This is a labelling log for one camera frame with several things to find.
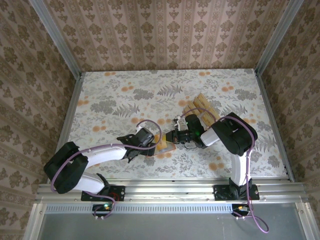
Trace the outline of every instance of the table surface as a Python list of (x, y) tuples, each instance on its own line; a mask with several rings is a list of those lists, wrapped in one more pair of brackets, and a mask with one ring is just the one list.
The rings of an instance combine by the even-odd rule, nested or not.
[[(135, 133), (136, 124), (150, 119), (163, 132), (187, 101), (203, 93), (220, 116), (234, 112), (258, 133), (251, 155), (253, 177), (286, 177), (279, 148), (252, 69), (154, 70), (87, 72), (77, 103), (69, 141), (80, 149), (112, 143)], [(145, 125), (158, 133), (152, 123)], [(219, 141), (206, 149), (176, 149), (132, 162), (113, 160), (86, 171), (116, 178), (227, 178), (231, 153)]]

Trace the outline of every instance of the metal rail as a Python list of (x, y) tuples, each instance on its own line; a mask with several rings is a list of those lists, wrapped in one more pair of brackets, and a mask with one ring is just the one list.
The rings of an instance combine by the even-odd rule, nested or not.
[[(116, 179), (111, 185), (125, 186), (124, 202), (132, 204), (154, 203), (233, 203), (244, 204), (246, 201), (215, 201), (213, 185), (227, 185), (228, 179)], [(253, 179), (258, 186), (261, 203), (301, 203), (307, 201), (302, 183), (284, 179)], [(49, 184), (41, 184), (35, 203), (41, 204), (83, 204), (81, 192), (71, 191), (65, 194), (53, 193)]]

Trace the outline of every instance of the floral tablecloth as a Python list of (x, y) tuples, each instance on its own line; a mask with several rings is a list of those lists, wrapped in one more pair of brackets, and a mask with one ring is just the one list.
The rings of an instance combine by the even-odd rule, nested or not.
[[(164, 132), (199, 93), (220, 116), (234, 112), (258, 133), (251, 155), (253, 177), (285, 177), (279, 148), (252, 69), (154, 70), (87, 72), (75, 111), (69, 141), (81, 149), (112, 143), (135, 133), (136, 124), (151, 119)], [(147, 123), (154, 134), (157, 128)], [(87, 169), (108, 178), (221, 178), (231, 174), (231, 153), (221, 142), (206, 149), (176, 149), (154, 157), (113, 160)]]

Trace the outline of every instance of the aluminum frame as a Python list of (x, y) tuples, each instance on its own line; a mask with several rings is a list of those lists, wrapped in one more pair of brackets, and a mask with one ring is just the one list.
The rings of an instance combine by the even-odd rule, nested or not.
[(274, 113), (273, 113), (271, 105), (270, 105), (270, 101), (268, 98), (266, 88), (265, 88), (264, 83), (262, 81), (261, 75), (256, 71), (254, 71), (254, 73), (255, 73), (255, 77), (258, 82), (259, 88), (260, 88), (260, 92), (261, 92), (261, 96), (262, 96), (262, 99), (263, 99), (263, 102), (265, 105), (266, 112), (267, 112), (268, 117), (270, 119), (270, 124), (271, 124), (272, 130), (273, 130), (273, 133), (274, 133), (274, 138), (275, 138), (276, 144), (278, 145), (279, 153), (281, 154), (282, 163), (284, 164), (284, 167), (285, 167), (286, 172), (288, 174), (289, 180), (294, 182), (295, 176), (292, 172), (292, 169), (291, 169), (291, 166), (290, 166), (287, 154), (286, 154), (285, 146), (284, 146), (284, 143), (282, 142), (282, 139), (280, 136), (280, 132), (279, 132), (279, 129), (278, 129), (278, 126), (276, 123)]
[(267, 43), (262, 53), (262, 56), (260, 57), (258, 64), (255, 67), (255, 71), (260, 75), (262, 75), (262, 73), (268, 66), (268, 63), (275, 54), (279, 44), (284, 38), (289, 26), (294, 20), (303, 2), (304, 0), (291, 0), (286, 6), (286, 9), (282, 14), (279, 23), (277, 24), (269, 42)]
[(44, 3), (43, 0), (30, 0), (30, 4), (34, 8), (36, 14), (39, 16), (40, 21), (43, 23), (45, 29), (47, 30), (54, 44), (58, 48), (58, 51), (63, 57), (65, 63), (68, 65), (74, 78), (78, 80), (81, 75), (80, 67), (78, 66), (78, 63), (74, 55), (70, 51), (54, 19), (50, 15), (50, 12), (47, 9), (46, 4)]
[[(94, 204), (47, 204), (46, 214), (92, 214)], [(231, 203), (126, 203), (119, 202), (112, 214), (231, 214)]]
[[(263, 203), (300, 203), (308, 200), (303, 184), (285, 179), (253, 178), (257, 185), (260, 200)], [(213, 186), (228, 185), (228, 178), (146, 178), (146, 179), (112, 179), (111, 185), (125, 186), (125, 203), (132, 204), (182, 204), (182, 203), (233, 203), (245, 204), (245, 200), (215, 201)], [(49, 184), (41, 184), (35, 198), (36, 204), (83, 204), (81, 191), (72, 190), (65, 194), (51, 192)]]
[[(58, 142), (57, 149), (59, 149), (65, 142), (71, 131), (71, 126), (74, 114), (77, 107), (77, 102), (81, 93), (82, 84), (84, 81), (85, 73), (81, 75), (79, 81), (73, 91), (71, 102), (65, 118), (65, 123), (62, 128), (61, 136)], [(281, 142), (281, 137), (276, 125), (275, 118), (268, 100), (268, 96), (262, 79), (259, 74), (256, 74), (256, 79), (259, 84), (261, 94), (266, 106), (268, 116), (271, 121), (273, 132), (279, 151), (286, 167), (288, 178), (277, 177), (264, 177), (252, 178), (253, 183), (258, 186), (260, 200), (253, 201), (254, 204), (283, 204), (283, 203), (296, 203), (297, 211), (299, 212), (300, 220), (303, 226), (307, 239), (319, 239), (319, 230), (311, 211), (310, 204), (307, 202), (308, 197), (304, 191), (303, 184), (294, 182), (294, 177), (291, 167), (286, 156), (285, 149)], [(213, 185), (228, 184), (227, 178), (143, 178), (143, 179), (111, 179), (108, 180), (111, 185), (126, 186), (126, 195), (124, 203), (119, 205), (140, 205), (150, 206), (152, 204), (161, 205), (187, 205), (196, 204), (216, 206), (221, 204), (243, 204), (246, 201), (215, 201), (213, 194)], [(50, 190), (49, 184), (41, 184), (36, 195), (35, 203), (33, 205), (30, 219), (24, 235), (25, 240), (38, 239), (44, 214), (46, 214), (47, 206), (50, 204), (55, 205), (74, 205), (80, 206), (84, 202), (81, 201), (80, 191), (71, 191), (66, 194), (59, 195)]]
[[(175, 205), (183, 209), (184, 206), (189, 206), (190, 204), (214, 208), (221, 205), (228, 206), (229, 204), (246, 203), (246, 201), (238, 200), (215, 201), (213, 185), (228, 184), (228, 179), (226, 178), (111, 179), (109, 183), (111, 185), (126, 186), (124, 202), (117, 204), (120, 207), (140, 206), (148, 208), (157, 204), (168, 207)], [(307, 239), (319, 239), (319, 230), (310, 204), (307, 203), (308, 197), (302, 183), (274, 178), (253, 178), (253, 183), (258, 186), (260, 196), (260, 200), (254, 200), (253, 204), (296, 203)], [(83, 202), (81, 201), (80, 191), (73, 190), (69, 193), (57, 194), (51, 192), (49, 184), (41, 184), (24, 239), (38, 239), (44, 214), (46, 214), (46, 209), (50, 205), (62, 206), (61, 209), (66, 209), (66, 206), (74, 206), (74, 210), (69, 209), (68, 211), (76, 214), (80, 213), (80, 207), (91, 207), (93, 204), (103, 203), (105, 202)]]

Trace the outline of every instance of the black bracket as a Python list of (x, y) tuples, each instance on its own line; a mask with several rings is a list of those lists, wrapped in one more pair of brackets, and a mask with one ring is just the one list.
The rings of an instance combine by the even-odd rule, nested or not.
[(239, 217), (235, 212), (241, 216), (247, 216), (250, 212), (249, 206), (247, 204), (232, 204), (231, 215)]
[[(237, 186), (230, 178), (229, 185), (214, 185), (213, 194), (215, 201), (232, 201), (232, 200), (247, 200), (247, 186)], [(252, 184), (252, 179), (249, 180), (249, 196), (251, 200), (260, 200), (258, 187)]]
[[(135, 135), (129, 134), (126, 136), (119, 136), (116, 138), (121, 141), (123, 144), (135, 146), (135, 147), (152, 147), (155, 143), (152, 141), (155, 139), (155, 136), (146, 128), (141, 128)], [(151, 148), (148, 150), (138, 150), (135, 148), (125, 147), (126, 153), (123, 159), (128, 159), (128, 163), (130, 163), (136, 156), (144, 155), (144, 156), (153, 156), (155, 153), (155, 148)]]
[[(126, 187), (110, 185), (108, 181), (100, 173), (97, 175), (101, 178), (104, 183), (104, 188), (98, 193), (98, 195), (108, 196), (113, 198), (116, 202), (123, 202), (125, 200)], [(105, 197), (96, 197), (87, 194), (85, 191), (81, 194), (81, 201), (83, 202), (112, 202), (112, 200)]]
[(95, 214), (93, 213), (93, 216), (96, 216), (98, 218), (100, 217), (105, 217), (112, 209), (112, 204), (111, 203), (106, 203), (106, 204), (94, 204), (92, 206), (92, 212), (95, 212)]

